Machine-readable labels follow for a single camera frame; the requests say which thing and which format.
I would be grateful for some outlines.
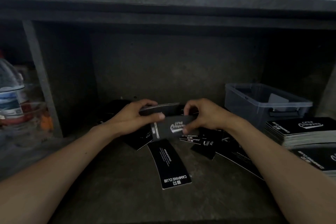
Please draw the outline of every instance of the fingernail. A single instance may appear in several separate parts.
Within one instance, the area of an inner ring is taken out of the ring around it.
[[[160,118],[160,120],[163,120],[165,117],[166,117],[166,116],[165,116],[162,112],[159,113],[159,118]]]

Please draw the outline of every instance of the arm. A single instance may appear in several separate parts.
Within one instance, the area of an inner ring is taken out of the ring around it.
[[[278,145],[248,121],[207,99],[191,100],[199,116],[185,134],[197,127],[224,129],[249,155],[290,223],[333,223],[336,220],[336,183],[318,169]]]
[[[0,223],[47,223],[59,202],[91,160],[114,138],[164,119],[163,114],[140,116],[140,100],[124,107],[106,123],[63,149],[0,183]]]

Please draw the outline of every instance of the person's left hand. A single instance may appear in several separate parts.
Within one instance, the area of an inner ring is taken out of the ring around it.
[[[132,133],[146,124],[164,120],[163,113],[154,113],[148,116],[141,116],[139,111],[145,105],[157,105],[157,102],[149,99],[142,99],[129,103],[112,119],[99,125],[111,132],[116,132],[116,136]]]

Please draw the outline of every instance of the hand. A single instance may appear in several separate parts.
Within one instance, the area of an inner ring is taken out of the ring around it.
[[[226,111],[205,98],[188,101],[184,107],[184,115],[189,115],[189,111],[192,107],[197,107],[199,114],[196,120],[184,127],[184,134],[188,134],[188,132],[198,127],[227,129],[233,120],[239,118],[237,115]]]
[[[165,115],[163,113],[141,116],[139,111],[145,105],[157,105],[157,102],[149,99],[142,99],[137,102],[129,103],[112,119],[99,126],[104,126],[107,129],[110,128],[113,132],[116,130],[116,136],[122,136],[132,133],[146,124],[164,120]]]

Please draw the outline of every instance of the bottle label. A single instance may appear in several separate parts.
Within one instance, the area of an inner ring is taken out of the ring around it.
[[[4,120],[6,119],[6,116],[11,116],[11,118],[22,117],[23,111],[20,104],[27,100],[24,88],[0,92],[0,119]]]

